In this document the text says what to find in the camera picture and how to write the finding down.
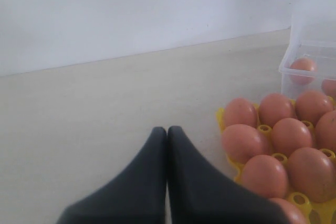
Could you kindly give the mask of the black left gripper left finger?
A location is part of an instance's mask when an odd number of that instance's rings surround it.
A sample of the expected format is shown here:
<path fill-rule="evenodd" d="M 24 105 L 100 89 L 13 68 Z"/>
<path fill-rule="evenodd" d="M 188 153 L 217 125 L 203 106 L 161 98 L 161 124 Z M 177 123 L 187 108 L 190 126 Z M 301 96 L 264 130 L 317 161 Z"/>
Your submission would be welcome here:
<path fill-rule="evenodd" d="M 167 133 L 154 127 L 113 180 L 68 206 L 58 223 L 165 223 Z"/>

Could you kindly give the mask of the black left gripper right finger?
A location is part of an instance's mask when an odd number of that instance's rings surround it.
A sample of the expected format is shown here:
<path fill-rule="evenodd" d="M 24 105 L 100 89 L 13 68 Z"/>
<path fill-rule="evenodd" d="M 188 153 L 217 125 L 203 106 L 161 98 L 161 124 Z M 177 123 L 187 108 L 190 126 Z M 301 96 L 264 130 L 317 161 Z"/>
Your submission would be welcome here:
<path fill-rule="evenodd" d="M 288 223 L 281 208 L 233 182 L 195 148 L 180 126 L 167 133 L 173 223 Z"/>

